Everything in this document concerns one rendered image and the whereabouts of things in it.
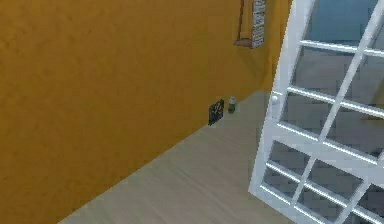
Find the white glass-paned room door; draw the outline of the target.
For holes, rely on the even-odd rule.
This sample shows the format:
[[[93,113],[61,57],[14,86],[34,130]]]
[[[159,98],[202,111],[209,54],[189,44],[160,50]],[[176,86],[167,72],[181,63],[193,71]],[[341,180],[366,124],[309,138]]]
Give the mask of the white glass-paned room door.
[[[384,0],[293,0],[249,191],[296,224],[384,224]]]

